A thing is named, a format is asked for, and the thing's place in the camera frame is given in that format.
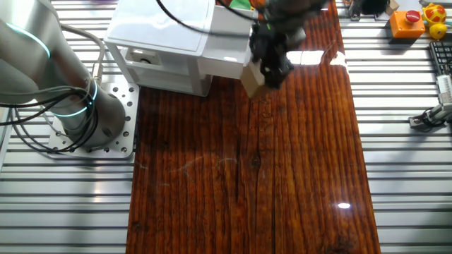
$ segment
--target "yellow toy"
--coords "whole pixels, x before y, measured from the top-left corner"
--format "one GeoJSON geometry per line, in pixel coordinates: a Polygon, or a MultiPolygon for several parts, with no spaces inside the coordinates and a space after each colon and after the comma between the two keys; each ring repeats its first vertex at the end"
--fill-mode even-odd
{"type": "Polygon", "coordinates": [[[437,40],[440,40],[446,35],[447,25],[451,25],[446,22],[446,10],[443,6],[430,3],[427,7],[422,8],[424,13],[422,14],[422,20],[424,24],[430,29],[430,35],[437,40]]]}

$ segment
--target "mounting plate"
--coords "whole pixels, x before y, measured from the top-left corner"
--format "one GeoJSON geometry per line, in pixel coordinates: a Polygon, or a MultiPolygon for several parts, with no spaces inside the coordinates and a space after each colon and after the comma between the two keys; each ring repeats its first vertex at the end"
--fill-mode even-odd
{"type": "MultiPolygon", "coordinates": [[[[80,147],[74,152],[67,152],[62,155],[49,154],[50,157],[54,159],[128,159],[132,155],[140,88],[132,83],[105,83],[101,87],[105,92],[116,96],[126,110],[126,122],[121,134],[111,142],[95,150],[88,151],[86,148],[80,147]]],[[[63,126],[57,117],[54,118],[53,126],[64,133],[63,126]]],[[[69,138],[57,135],[55,131],[52,131],[49,140],[50,147],[62,148],[71,143],[72,141],[69,138]]]]}

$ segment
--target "white container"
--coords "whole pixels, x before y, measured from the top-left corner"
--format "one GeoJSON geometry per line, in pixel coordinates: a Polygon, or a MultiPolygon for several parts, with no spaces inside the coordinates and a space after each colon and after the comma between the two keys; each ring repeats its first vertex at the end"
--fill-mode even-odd
{"type": "MultiPolygon", "coordinates": [[[[249,34],[251,21],[215,0],[162,0],[187,25],[249,34]]],[[[257,12],[238,10],[257,17],[257,12]]],[[[239,78],[251,55],[248,39],[207,36],[174,22],[153,0],[121,0],[104,38],[129,83],[206,96],[212,75],[239,78]]]]}

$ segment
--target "wooden table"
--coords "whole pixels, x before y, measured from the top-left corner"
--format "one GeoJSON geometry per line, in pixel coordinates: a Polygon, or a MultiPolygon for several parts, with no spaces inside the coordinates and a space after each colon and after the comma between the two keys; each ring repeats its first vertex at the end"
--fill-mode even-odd
{"type": "Polygon", "coordinates": [[[260,99],[141,90],[127,253],[380,253],[334,4],[300,50],[323,61],[260,99]]]}

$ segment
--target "small brown box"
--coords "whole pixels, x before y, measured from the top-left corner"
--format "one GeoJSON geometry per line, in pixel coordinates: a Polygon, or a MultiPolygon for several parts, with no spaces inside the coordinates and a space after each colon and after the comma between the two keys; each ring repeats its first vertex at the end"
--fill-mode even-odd
{"type": "Polygon", "coordinates": [[[261,62],[249,62],[249,64],[243,68],[242,76],[240,76],[242,85],[250,98],[259,97],[272,91],[265,85],[265,77],[260,70],[261,62]]]}
{"type": "Polygon", "coordinates": [[[389,16],[393,15],[394,11],[397,11],[399,5],[396,2],[396,0],[391,0],[391,2],[388,5],[388,8],[386,8],[386,14],[388,14],[389,16]]]}

